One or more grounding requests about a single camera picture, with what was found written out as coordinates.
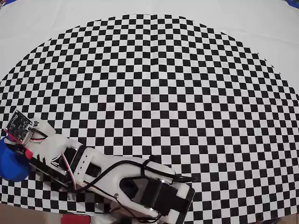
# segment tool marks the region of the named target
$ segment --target black cable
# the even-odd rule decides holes
[[[35,139],[35,138],[31,138],[30,140],[45,140],[46,138],[39,138],[39,139]]]
[[[122,164],[131,164],[140,168],[144,168],[146,170],[148,170],[149,172],[161,175],[161,176],[166,176],[169,178],[172,178],[172,181],[174,182],[182,182],[182,183],[186,183],[186,182],[193,182],[196,181],[197,178],[196,177],[189,177],[189,176],[177,176],[177,175],[173,175],[173,174],[168,174],[165,172],[162,172],[160,170],[156,170],[154,168],[148,167],[148,166],[144,166],[138,162],[135,161],[131,161],[131,160],[122,160],[119,161],[113,165],[111,165],[110,167],[108,167],[103,173],[101,173],[99,176],[97,176],[93,181],[91,181],[89,184],[85,185],[84,187],[81,187],[80,189],[78,189],[77,191],[84,191],[89,189],[90,187],[94,186],[96,182],[98,182],[101,178],[103,178],[106,174],[108,174],[112,169],[114,169],[117,166],[120,166]]]
[[[44,132],[41,132],[40,130],[37,130],[36,128],[34,127],[29,127],[28,130],[34,132],[34,133],[38,133],[40,135],[42,135],[43,137],[47,138],[48,136],[44,133]]]

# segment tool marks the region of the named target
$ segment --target black circuit board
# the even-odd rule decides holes
[[[15,111],[6,127],[6,130],[17,140],[22,142],[26,137],[28,127],[30,125],[32,125],[32,122],[26,116],[19,111]]]

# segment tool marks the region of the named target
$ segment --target wire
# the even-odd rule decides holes
[[[33,135],[34,135],[34,133],[32,133],[31,137],[28,139],[28,141],[25,144],[23,144],[23,146],[27,145],[27,143],[30,141],[30,139],[32,138]]]
[[[103,173],[101,173],[99,176],[97,176],[93,181],[91,181],[88,185],[84,186],[84,187],[81,187],[80,189],[78,189],[78,192],[80,191],[84,191],[92,186],[95,185],[96,182],[98,182],[101,178],[103,178],[106,174],[108,174],[112,169],[114,169],[115,167],[119,166],[119,165],[122,165],[122,164],[131,164],[131,165],[134,165],[134,166],[137,166],[137,167],[140,167],[140,168],[143,168],[145,170],[148,170],[152,173],[155,173],[155,174],[158,174],[158,175],[161,175],[161,176],[166,176],[166,177],[169,177],[169,178],[172,178],[172,180],[174,182],[181,182],[181,183],[186,183],[186,182],[193,182],[193,181],[196,181],[197,178],[196,177],[189,177],[189,176],[178,176],[178,175],[173,175],[173,174],[168,174],[168,173],[165,173],[165,172],[162,172],[160,170],[156,170],[154,168],[151,168],[151,167],[148,167],[148,166],[144,166],[138,162],[135,162],[135,161],[131,161],[131,160],[122,160],[122,161],[119,161],[113,165],[111,165],[110,167],[108,167]]]
[[[34,138],[31,138],[30,141],[43,141],[45,140],[46,138],[39,138],[39,139],[34,139]]]
[[[37,130],[36,128],[34,127],[29,127],[28,130],[34,132],[34,133],[38,133],[40,135],[42,135],[43,137],[47,138],[48,136],[44,133],[44,132],[41,132],[40,130]]]
[[[64,162],[65,162],[65,164],[66,164],[66,167],[67,167],[67,169],[68,169],[68,171],[69,171],[69,173],[70,173],[70,175],[71,175],[71,180],[72,180],[72,182],[73,182],[74,189],[77,190],[75,177],[74,177],[73,172],[71,171],[71,167],[70,167],[68,161],[66,160],[65,155],[64,155],[63,153],[61,153],[61,155],[62,155],[62,158],[64,159]]]
[[[86,182],[86,181],[83,181],[83,184],[86,184],[86,186],[87,186],[89,183]],[[156,218],[152,218],[152,217],[137,217],[136,215],[134,215],[134,214],[130,211],[130,209],[128,209],[127,207],[125,207],[124,205],[122,205],[122,203],[117,199],[116,196],[113,196],[113,195],[111,195],[111,194],[109,194],[109,193],[103,191],[102,189],[96,187],[96,186],[91,186],[91,188],[95,188],[96,190],[98,190],[98,191],[100,191],[100,192],[102,192],[102,193],[108,195],[109,197],[114,198],[114,199],[117,201],[117,203],[118,203],[121,207],[123,207],[123,208],[124,208],[124,209],[125,209],[131,216],[132,216],[132,218],[137,219],[140,223],[144,223],[144,224],[152,224],[152,223],[155,223],[156,221],[158,221],[158,220],[161,218],[161,216],[162,216],[162,214],[158,214],[158,216],[157,216]]]

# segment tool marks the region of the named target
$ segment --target black and white checkerboard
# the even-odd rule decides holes
[[[258,54],[202,24],[125,15],[67,30],[5,76],[0,99],[1,127],[17,107],[105,154],[154,154],[197,176],[187,223],[297,212],[299,96]],[[3,203],[52,212],[103,202],[58,192],[35,172],[2,180],[0,193]]]

